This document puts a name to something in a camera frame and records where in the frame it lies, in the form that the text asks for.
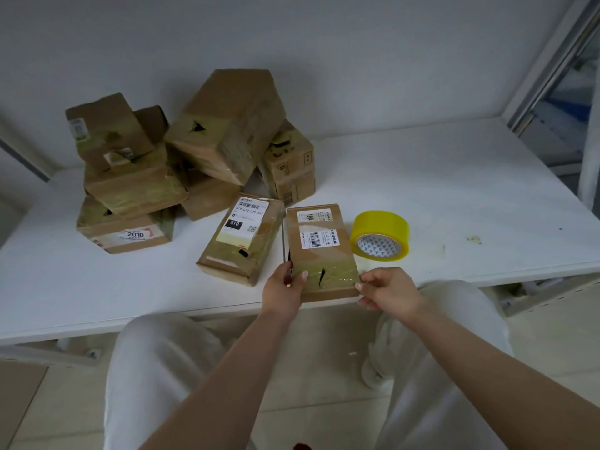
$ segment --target forearm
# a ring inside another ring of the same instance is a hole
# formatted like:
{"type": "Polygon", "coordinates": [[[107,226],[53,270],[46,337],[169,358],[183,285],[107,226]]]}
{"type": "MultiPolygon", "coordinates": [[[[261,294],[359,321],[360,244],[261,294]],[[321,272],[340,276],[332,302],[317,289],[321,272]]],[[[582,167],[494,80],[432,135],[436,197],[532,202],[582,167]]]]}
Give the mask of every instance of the forearm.
{"type": "Polygon", "coordinates": [[[600,409],[435,310],[405,323],[508,448],[598,448],[600,409]]]}
{"type": "Polygon", "coordinates": [[[245,449],[288,324],[259,316],[143,450],[245,449]]]}

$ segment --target woman's right hand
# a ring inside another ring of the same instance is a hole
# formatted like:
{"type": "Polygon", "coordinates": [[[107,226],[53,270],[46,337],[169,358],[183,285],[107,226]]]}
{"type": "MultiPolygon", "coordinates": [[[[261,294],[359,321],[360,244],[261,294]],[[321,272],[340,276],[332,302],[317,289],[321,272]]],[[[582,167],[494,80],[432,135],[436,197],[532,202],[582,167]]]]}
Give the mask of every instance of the woman's right hand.
{"type": "Polygon", "coordinates": [[[401,268],[376,268],[363,273],[361,281],[356,288],[364,297],[358,304],[369,310],[385,311],[403,324],[421,311],[433,309],[401,268]]]}

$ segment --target barcode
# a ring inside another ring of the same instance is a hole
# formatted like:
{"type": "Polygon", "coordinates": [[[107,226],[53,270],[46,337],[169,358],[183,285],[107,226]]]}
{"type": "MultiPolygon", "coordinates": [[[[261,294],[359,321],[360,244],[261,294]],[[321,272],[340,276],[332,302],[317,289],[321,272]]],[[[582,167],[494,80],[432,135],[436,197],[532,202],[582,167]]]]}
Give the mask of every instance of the barcode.
{"type": "Polygon", "coordinates": [[[311,232],[309,235],[311,248],[320,248],[321,240],[319,238],[319,232],[311,232]]]}
{"type": "Polygon", "coordinates": [[[290,192],[286,192],[286,193],[283,195],[283,204],[285,204],[285,205],[289,205],[289,204],[291,204],[292,202],[293,202],[293,198],[292,198],[292,192],[291,192],[291,191],[290,191],[290,192]]]}

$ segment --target black label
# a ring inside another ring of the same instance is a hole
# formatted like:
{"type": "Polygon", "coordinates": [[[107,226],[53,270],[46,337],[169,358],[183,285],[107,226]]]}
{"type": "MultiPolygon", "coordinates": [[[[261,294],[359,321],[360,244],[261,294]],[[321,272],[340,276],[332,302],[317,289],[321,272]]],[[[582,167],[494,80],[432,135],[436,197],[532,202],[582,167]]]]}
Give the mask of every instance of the black label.
{"type": "Polygon", "coordinates": [[[242,223],[239,221],[234,221],[233,219],[228,219],[225,227],[231,227],[232,229],[239,230],[242,227],[242,223]]]}

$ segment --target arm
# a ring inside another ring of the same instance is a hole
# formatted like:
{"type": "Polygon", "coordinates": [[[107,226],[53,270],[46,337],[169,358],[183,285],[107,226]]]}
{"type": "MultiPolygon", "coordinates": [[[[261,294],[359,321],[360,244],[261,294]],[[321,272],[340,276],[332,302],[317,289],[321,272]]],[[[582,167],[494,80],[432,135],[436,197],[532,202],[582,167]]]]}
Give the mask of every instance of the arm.
{"type": "Polygon", "coordinates": [[[361,280],[361,304],[416,333],[508,448],[600,448],[600,408],[436,311],[402,269],[361,280]]]}
{"type": "Polygon", "coordinates": [[[263,291],[259,316],[206,380],[150,436],[141,450],[245,449],[281,339],[300,307],[307,272],[287,287],[292,263],[279,265],[263,291]]]}

